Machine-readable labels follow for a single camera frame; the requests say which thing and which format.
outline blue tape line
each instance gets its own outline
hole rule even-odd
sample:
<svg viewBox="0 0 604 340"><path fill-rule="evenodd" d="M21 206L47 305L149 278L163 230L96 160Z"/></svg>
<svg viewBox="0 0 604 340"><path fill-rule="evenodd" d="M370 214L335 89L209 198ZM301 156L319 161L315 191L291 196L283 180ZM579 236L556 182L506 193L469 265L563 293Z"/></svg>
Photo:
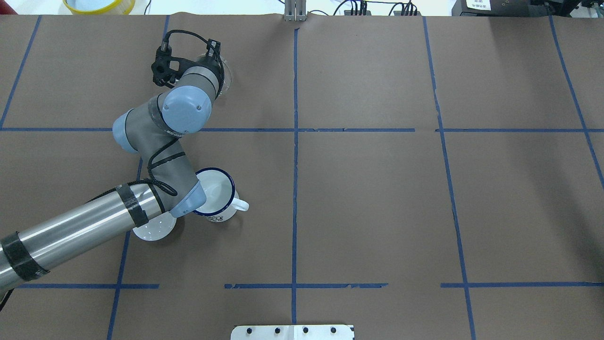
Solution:
<svg viewBox="0 0 604 340"><path fill-rule="evenodd" d="M2 128L2 131L75 131L75 132L110 132L111 128Z"/></svg>
<svg viewBox="0 0 604 340"><path fill-rule="evenodd" d="M120 289L159 289L159 284L126 283L120 284Z"/></svg>
<svg viewBox="0 0 604 340"><path fill-rule="evenodd" d="M443 129L444 132L583 132L583 129Z"/></svg>
<svg viewBox="0 0 604 340"><path fill-rule="evenodd" d="M560 49L560 44L558 44L558 36L556 34L556 27L554 26L554 19L550 15L550 27L551 27L551 35L554 37L554 43L556 44L556 50L558 52L558 57L560 58L560 64L562 65L562 71L564 71L564 76L566 77L568 88L570 89L570 94L573 97L574 107L577 109L577 115L579 115L579 120L581 121L581 126L583 127L583 132L585 133L585 139L587 140L587 145L590 148L591 158L594 160L594 165L596 166L596 171L598 173L598 177L600 178L600 185L602 185L602 189L604 189L604 176L602 175L602 170L600 168L600 163L598 162L598 157L596 156L596 152L594 150L594 146L591 143L590 133L587 130L587 124L585 124L585 119L583 118L583 113L581 112L581 107L579 106L579 101L577 100L577 96L574 93L573 82L570 80L570 76L568 75L568 70L566 68L566 63L564 62L564 57L562 56L562 50Z"/></svg>
<svg viewBox="0 0 604 340"><path fill-rule="evenodd" d="M294 132L290 128L202 128L202 132Z"/></svg>
<svg viewBox="0 0 604 340"><path fill-rule="evenodd" d="M297 323L298 281L298 29L294 29L294 197L292 221L292 325Z"/></svg>
<svg viewBox="0 0 604 340"><path fill-rule="evenodd" d="M116 289L117 284L110 283L24 283L18 289ZM159 289L159 284L121 284L120 289Z"/></svg>
<svg viewBox="0 0 604 340"><path fill-rule="evenodd" d="M235 283L225 284L225 289L291 289L291 283Z"/></svg>
<svg viewBox="0 0 604 340"><path fill-rule="evenodd" d="M339 288L360 288L360 289L380 289L386 287L387 283L298 283L298 288L304 289L339 289Z"/></svg>
<svg viewBox="0 0 604 340"><path fill-rule="evenodd" d="M441 283L441 288L508 288L508 287L604 287L604 282L484 282L484 283Z"/></svg>
<svg viewBox="0 0 604 340"><path fill-rule="evenodd" d="M400 129L370 129L370 128L304 128L298 129L299 132L415 132L414 128L400 128Z"/></svg>
<svg viewBox="0 0 604 340"><path fill-rule="evenodd" d="M141 179L141 170L143 168L143 159L141 158L138 161L138 169L137 169L137 180ZM120 271L117 275L117 287L115 288L114 295L114 304L111 308L111 318L109 319L109 329L107 330L107 340L111 340L113 337L113 328L115 325L115 317L117 315L117 306L120 302L120 290L121 283L124 278L124 268L126 267L126 255L128 254L128 245L130 244L130 230L126 232L126 236L124 238L124 247L121 251L121 260L120 260Z"/></svg>
<svg viewBox="0 0 604 340"><path fill-rule="evenodd" d="M116 284L94 283L24 283L18 289L115 289Z"/></svg>
<svg viewBox="0 0 604 340"><path fill-rule="evenodd" d="M443 126L443 118L440 112L439 99L436 96L436 76L434 74L434 64L432 62L432 51L430 49L430 39L428 36L428 23L426 22L426 17L422 16L423 20L423 31L424 36L426 37L426 50L428 52L428 63L430 66L430 78L432 79L432 90L434 92L434 104L436 106L436 111L438 113L439 120L439 131L440 131L440 143L443 149L443 157L445 159L445 170L447 174L447 184L449 186L449 196L451 198L451 210L453 213L453 222L455 224L455 233L457 234L457 251L459 253L459 263L461 266L461 278L463 282L467 283L467 274L466 274L466 261L463 256L463 246L461 243L461 232L459 230L459 221L457 218L457 207L455 205L455 194L453 192L453 181L451 180L451 169L449 167L449 156L447 154L447 147L445 142L445 130ZM470 335L472 340L476 340L476 331L474 327L474 314L472 312L472 303L470 301L470 290L467 287L464 287L464 293L466 296L466 309L467 309L467 318L470 325Z"/></svg>
<svg viewBox="0 0 604 340"><path fill-rule="evenodd" d="M387 283L296 283L298 289L380 289L386 287ZM225 284L225 289L291 289L291 283L235 283Z"/></svg>
<svg viewBox="0 0 604 340"><path fill-rule="evenodd" d="M21 78L21 73L23 72L23 67L25 66L25 61L27 60L27 56L30 54L31 45L36 38L36 33L38 27L40 27L40 21L42 20L42 16L39 15L36 21L36 25L34 26L33 32L31 32L30 42L27 44L27 48L25 49L25 54L23 55L23 59L21 59L21 65L19 66L19 71L17 71L17 76L14 78L13 87L10 89L10 94L8 95L8 100L6 101L6 106L4 107L4 112L2 112L2 118L0 118L0 129L4 126L4 121L6 120L6 116L8 114L8 109L10 108L10 103L13 101L14 91L17 89L17 84L19 83L19 79Z"/></svg>
<svg viewBox="0 0 604 340"><path fill-rule="evenodd" d="M164 23L164 34L161 36L161 39L164 38L165 34L168 33L168 23L170 22L170 16L167 15L165 16L165 23Z"/></svg>

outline white metal plate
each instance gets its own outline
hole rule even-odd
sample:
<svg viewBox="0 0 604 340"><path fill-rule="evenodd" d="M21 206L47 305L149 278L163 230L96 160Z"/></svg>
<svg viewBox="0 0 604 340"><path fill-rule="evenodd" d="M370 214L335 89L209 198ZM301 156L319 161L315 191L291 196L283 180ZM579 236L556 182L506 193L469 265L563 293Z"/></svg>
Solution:
<svg viewBox="0 0 604 340"><path fill-rule="evenodd" d="M352 325L248 325L235 327L231 340L354 340L354 329Z"/></svg>

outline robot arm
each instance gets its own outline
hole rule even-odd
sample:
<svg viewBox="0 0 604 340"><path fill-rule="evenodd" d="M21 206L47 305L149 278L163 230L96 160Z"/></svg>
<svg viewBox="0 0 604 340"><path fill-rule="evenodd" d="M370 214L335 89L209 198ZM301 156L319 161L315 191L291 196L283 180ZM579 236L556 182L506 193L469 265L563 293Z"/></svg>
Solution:
<svg viewBox="0 0 604 340"><path fill-rule="evenodd" d="M207 45L196 61L172 57L169 37L187 33ZM169 68L170 61L179 70ZM113 125L116 142L138 153L149 178L119 185L97 198L0 240L0 293L40 278L59 264L169 211L181 217L205 193L179 139L199 131L224 82L220 43L181 30L166 34L152 65L153 81L171 90L129 110Z"/></svg>

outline black cable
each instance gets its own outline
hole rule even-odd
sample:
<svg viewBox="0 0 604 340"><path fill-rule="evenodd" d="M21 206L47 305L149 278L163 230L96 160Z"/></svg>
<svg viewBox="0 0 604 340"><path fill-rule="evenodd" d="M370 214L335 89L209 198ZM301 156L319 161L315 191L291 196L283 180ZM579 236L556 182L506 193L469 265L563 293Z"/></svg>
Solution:
<svg viewBox="0 0 604 340"><path fill-rule="evenodd" d="M312 13L312 12L319 12L319 13L323 13L323 14L325 14L325 15L329 15L329 14L327 14L327 13L323 12L322 10L312 10L312 11L310 11L310 12L308 12L308 13Z"/></svg>
<svg viewBox="0 0 604 340"><path fill-rule="evenodd" d="M402 2L397 2L397 3L395 3L395 4L392 6L392 8L390 9L390 12L388 13L388 16L390 16L390 15L392 14L392 12L394 11L394 8L395 8L397 5L400 5L400 6L402 7L402 8L400 9L400 10L401 10L401 12L403 12L403 11L405 10L405 4L403 4Z"/></svg>
<svg viewBox="0 0 604 340"><path fill-rule="evenodd" d="M185 31L185 30L171 30L168 31L168 33L165 34L164 36L164 42L168 42L170 40L170 35L172 35L172 33L184 33L184 34L189 34L191 36L194 36L198 39L200 39L201 41L205 42L206 44L208 43L207 40L205 40L202 36L200 36L199 34L195 33L195 32L191 32L191 31Z"/></svg>
<svg viewBox="0 0 604 340"><path fill-rule="evenodd" d="M365 1L365 2L370 2L372 4L398 4L398 2L385 2L385 1Z"/></svg>
<svg viewBox="0 0 604 340"><path fill-rule="evenodd" d="M349 2L349 1L352 2L355 5L355 13L358 12L359 9L357 7L356 0L346 0L346 1L340 2L340 5L338 5L336 7L336 10L333 11L333 15L336 15L336 13L338 12L339 8L342 7L342 5L344 5L346 2ZM352 4L350 4L350 14L353 15L352 14Z"/></svg>
<svg viewBox="0 0 604 340"><path fill-rule="evenodd" d="M417 15L417 6L415 6L411 1L407 3L405 8L405 16L414 16Z"/></svg>
<svg viewBox="0 0 604 340"><path fill-rule="evenodd" d="M168 31L165 36L164 36L164 40L163 42L166 43L166 45L170 42L170 35L172 35L172 33L184 33L184 34L189 34L192 35L198 39L200 39L201 41L205 42L206 44L208 44L208 41L205 40L202 36L200 36L199 34L195 33L195 32L191 32L191 31L186 31L186 30L171 30ZM219 53L216 53L216 57L218 59L218 65L220 66L220 85L218 86L218 91L216 92L216 98L218 98L218 96L220 95L220 92L222 91L222 86L224 85L225 82L225 67L222 63L222 58L220 56Z"/></svg>
<svg viewBox="0 0 604 340"><path fill-rule="evenodd" d="M9 290L8 292L6 292L6 294L4 294L4 297L2 298L2 302L0 302L0 312L4 308L4 305L6 305L6 302L8 301L8 298L10 297L10 295L13 293L13 290L14 290L14 288Z"/></svg>
<svg viewBox="0 0 604 340"><path fill-rule="evenodd" d="M143 15L147 14L147 9L149 9L149 5L151 4L152 0L149 0L149 3L147 3L147 7L145 7L145 11L143 12Z"/></svg>
<svg viewBox="0 0 604 340"><path fill-rule="evenodd" d="M166 145L164 145L161 148L159 148L159 150L157 150L151 157L149 157L149 161L147 162L147 172L149 173L149 178L145 178L143 180L136 180L136 181L128 182L127 185L128 186L137 185L137 184L155 185L156 187L158 187L160 190L162 190L166 194L168 194L170 196L177 196L178 195L178 191L176 191L173 187L171 187L166 182L163 182L163 181L160 181L160 180L156 179L155 176L153 175L153 168L154 168L153 160L155 159L155 157L157 157L160 153L164 152L167 148L169 148L172 145L174 145L174 143L176 143L176 141L178 141L178 138L172 139ZM89 200L87 203L92 202L92 201L96 200L97 198L103 197L103 196L105 196L107 194L110 194L110 193L112 193L114 191L115 191L115 188L107 190L104 193L96 196L92 200Z"/></svg>

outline mug handle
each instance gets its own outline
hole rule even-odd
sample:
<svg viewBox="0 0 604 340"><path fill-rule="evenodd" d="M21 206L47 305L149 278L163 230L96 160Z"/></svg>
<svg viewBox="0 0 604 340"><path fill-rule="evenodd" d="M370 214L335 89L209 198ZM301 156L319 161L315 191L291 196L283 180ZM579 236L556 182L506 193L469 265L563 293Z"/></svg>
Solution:
<svg viewBox="0 0 604 340"><path fill-rule="evenodd" d="M248 202L240 200L238 198L234 198L234 197L233 197L233 202L231 202L231 205L233 206L233 208L235 208L237 210L241 210L241 211L248 211L248 209L249 209Z"/></svg>

